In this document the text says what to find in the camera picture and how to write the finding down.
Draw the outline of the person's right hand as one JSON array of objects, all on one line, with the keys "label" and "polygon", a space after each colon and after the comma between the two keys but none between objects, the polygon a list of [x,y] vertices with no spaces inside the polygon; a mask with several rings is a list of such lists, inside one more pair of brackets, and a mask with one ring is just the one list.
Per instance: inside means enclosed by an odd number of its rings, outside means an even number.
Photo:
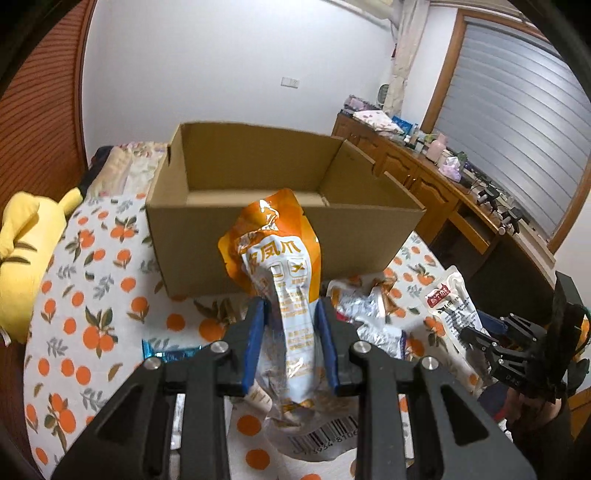
[{"label": "person's right hand", "polygon": [[509,388],[503,410],[507,427],[525,430],[537,429],[558,416],[562,409],[562,400],[554,402],[529,398],[513,388]]}]

